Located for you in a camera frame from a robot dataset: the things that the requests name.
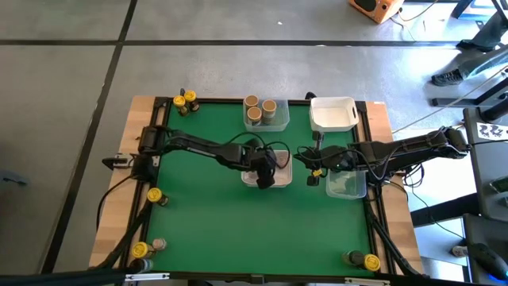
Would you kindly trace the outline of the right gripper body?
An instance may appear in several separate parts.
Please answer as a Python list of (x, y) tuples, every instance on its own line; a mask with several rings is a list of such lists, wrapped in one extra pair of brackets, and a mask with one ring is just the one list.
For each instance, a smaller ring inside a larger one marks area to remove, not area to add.
[(310, 174), (306, 179), (308, 186), (318, 186), (321, 178), (325, 178), (329, 171), (352, 171), (355, 163), (351, 151), (345, 147), (331, 145), (321, 148), (325, 134), (319, 131), (312, 132), (315, 146), (299, 146), (297, 160), (301, 161)]

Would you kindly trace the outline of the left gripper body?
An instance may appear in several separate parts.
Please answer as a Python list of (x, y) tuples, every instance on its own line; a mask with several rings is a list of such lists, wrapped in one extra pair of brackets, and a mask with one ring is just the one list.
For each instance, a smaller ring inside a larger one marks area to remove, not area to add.
[(241, 144), (241, 171), (257, 174), (256, 184), (267, 189), (275, 183), (275, 151), (259, 138)]

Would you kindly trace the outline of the yellow-lid spice jar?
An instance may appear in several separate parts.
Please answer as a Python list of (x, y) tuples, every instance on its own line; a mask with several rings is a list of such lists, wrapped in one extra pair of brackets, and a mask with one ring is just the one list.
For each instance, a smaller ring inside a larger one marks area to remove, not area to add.
[(194, 91), (185, 91), (183, 97), (186, 100), (186, 105), (189, 111), (198, 112), (200, 105), (198, 102), (197, 94)]
[(381, 266), (380, 259), (374, 254), (366, 254), (364, 255), (362, 266), (370, 272), (377, 272)]
[(152, 245), (147, 242), (137, 242), (131, 249), (131, 254), (136, 259), (150, 258), (156, 253)]
[(175, 96), (172, 102), (180, 116), (185, 117), (190, 113), (187, 108), (186, 99), (182, 95)]
[(169, 202), (169, 198), (157, 187), (148, 190), (147, 200), (162, 207), (166, 206)]

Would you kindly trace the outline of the white plastic bin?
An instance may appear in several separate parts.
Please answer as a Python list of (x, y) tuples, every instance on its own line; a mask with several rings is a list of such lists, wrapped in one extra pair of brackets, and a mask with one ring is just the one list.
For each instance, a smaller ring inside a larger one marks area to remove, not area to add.
[[(287, 152), (286, 150), (275, 150), (275, 154), (277, 152)], [(275, 174), (273, 176), (275, 183), (271, 187), (286, 187), (288, 184), (292, 182), (292, 157), (290, 158), (289, 164), (280, 169), (275, 166)], [(248, 187), (258, 187), (257, 185), (247, 185)]]

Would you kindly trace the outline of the clear plastic bin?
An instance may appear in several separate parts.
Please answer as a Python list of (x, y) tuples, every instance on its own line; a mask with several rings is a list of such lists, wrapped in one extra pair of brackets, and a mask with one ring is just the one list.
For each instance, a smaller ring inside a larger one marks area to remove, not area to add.
[(332, 172), (326, 177), (326, 194), (338, 199), (362, 199), (367, 194), (366, 172)]
[(248, 107), (243, 103), (243, 123), (245, 129), (249, 132), (282, 132), (286, 129), (290, 121), (289, 103), (286, 99), (275, 99), (275, 115), (269, 122), (261, 119), (254, 124), (248, 118)]

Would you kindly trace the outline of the green table mat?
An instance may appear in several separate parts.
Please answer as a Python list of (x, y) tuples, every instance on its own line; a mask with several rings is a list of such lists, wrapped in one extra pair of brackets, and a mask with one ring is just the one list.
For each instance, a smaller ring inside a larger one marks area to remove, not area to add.
[(286, 187), (249, 187), (236, 170), (186, 151), (162, 157), (157, 185), (169, 198), (154, 206), (148, 240), (167, 243), (154, 258), (165, 272), (364, 276), (342, 255), (370, 249), (364, 206), (307, 185), (292, 166)]

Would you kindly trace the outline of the black stand foot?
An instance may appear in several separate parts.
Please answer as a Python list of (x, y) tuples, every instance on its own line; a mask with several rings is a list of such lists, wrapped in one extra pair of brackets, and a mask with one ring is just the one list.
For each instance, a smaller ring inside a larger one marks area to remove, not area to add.
[(508, 99), (508, 78), (496, 83), (477, 98), (434, 98), (430, 100), (430, 105), (435, 107), (456, 106), (458, 108), (492, 107), (505, 99)]

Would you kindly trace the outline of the person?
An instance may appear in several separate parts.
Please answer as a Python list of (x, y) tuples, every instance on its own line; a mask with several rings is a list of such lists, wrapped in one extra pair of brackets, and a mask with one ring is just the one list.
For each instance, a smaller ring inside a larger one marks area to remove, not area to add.
[(508, 64), (508, 44), (499, 49), (502, 36), (508, 32), (508, 16), (505, 11), (496, 12), (471, 40), (461, 40), (456, 47), (463, 50), (476, 50), (482, 55), (458, 64), (456, 68), (431, 77), (433, 85), (445, 87), (458, 85), (467, 78), (476, 76), (487, 69)]

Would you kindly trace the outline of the dark grey desk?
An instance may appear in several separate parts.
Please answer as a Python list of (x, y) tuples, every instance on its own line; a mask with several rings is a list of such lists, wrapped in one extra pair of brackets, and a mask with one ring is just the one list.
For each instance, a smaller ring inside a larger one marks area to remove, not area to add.
[[(483, 243), (494, 250), (508, 264), (508, 222), (481, 216), (463, 216), (466, 244)], [(499, 280), (490, 275), (472, 258), (468, 258), (471, 281), (476, 284), (508, 286), (508, 278)]]
[[(490, 141), (478, 137), (476, 123), (484, 122), (479, 109), (466, 108), (463, 115), (468, 143), (472, 145), (471, 163), (479, 212), (482, 216), (508, 222), (508, 191), (496, 191), (492, 187), (496, 180), (508, 179), (508, 141)], [(508, 126), (508, 116), (494, 124)]]

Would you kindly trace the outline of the orange speaker box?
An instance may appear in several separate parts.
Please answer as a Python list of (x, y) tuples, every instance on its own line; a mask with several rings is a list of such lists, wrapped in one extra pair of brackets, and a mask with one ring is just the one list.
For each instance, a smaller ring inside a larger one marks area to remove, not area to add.
[(405, 0), (348, 0), (348, 3), (372, 19), (382, 24), (396, 15)]

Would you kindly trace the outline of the white paper with black marks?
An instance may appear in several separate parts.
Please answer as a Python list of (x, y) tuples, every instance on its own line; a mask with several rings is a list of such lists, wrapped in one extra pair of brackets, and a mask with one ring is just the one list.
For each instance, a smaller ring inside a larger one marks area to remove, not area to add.
[(480, 139), (490, 141), (508, 141), (508, 126), (477, 122), (476, 127), (477, 135)]

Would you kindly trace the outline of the black computer mouse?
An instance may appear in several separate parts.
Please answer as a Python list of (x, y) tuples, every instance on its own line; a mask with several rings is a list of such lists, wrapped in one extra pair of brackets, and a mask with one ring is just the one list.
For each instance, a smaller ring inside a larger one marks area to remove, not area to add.
[(508, 280), (508, 263), (489, 246), (483, 243), (471, 244), (468, 252), (489, 275), (497, 280)]

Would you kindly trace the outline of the black horizontal bar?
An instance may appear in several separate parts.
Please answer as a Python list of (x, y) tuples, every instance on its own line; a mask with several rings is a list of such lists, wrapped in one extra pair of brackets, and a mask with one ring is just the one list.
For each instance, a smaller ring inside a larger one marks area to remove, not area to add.
[(103, 286), (122, 283), (130, 275), (133, 275), (132, 269), (92, 269), (33, 275), (0, 275), (0, 286)]

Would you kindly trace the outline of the silver metal bracket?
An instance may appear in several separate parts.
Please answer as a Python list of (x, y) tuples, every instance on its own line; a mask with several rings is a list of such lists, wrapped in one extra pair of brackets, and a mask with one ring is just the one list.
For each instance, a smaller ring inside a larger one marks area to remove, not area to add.
[(345, 277), (344, 284), (356, 286), (391, 286), (389, 280), (365, 279), (358, 277)]
[(125, 282), (137, 282), (137, 281), (148, 281), (148, 280), (169, 280), (169, 272), (155, 272), (155, 273), (136, 273), (127, 274), (125, 276)]

